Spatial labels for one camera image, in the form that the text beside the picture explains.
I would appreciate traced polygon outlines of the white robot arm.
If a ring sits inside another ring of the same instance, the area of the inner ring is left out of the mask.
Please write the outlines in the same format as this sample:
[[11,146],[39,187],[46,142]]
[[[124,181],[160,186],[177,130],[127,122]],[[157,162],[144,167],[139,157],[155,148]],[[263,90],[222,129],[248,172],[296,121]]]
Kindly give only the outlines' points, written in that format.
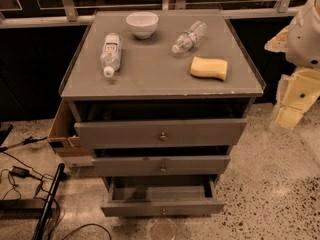
[[295,66],[291,76],[281,76],[276,95],[275,124],[292,129],[320,97],[320,0],[307,0],[264,49],[283,52]]

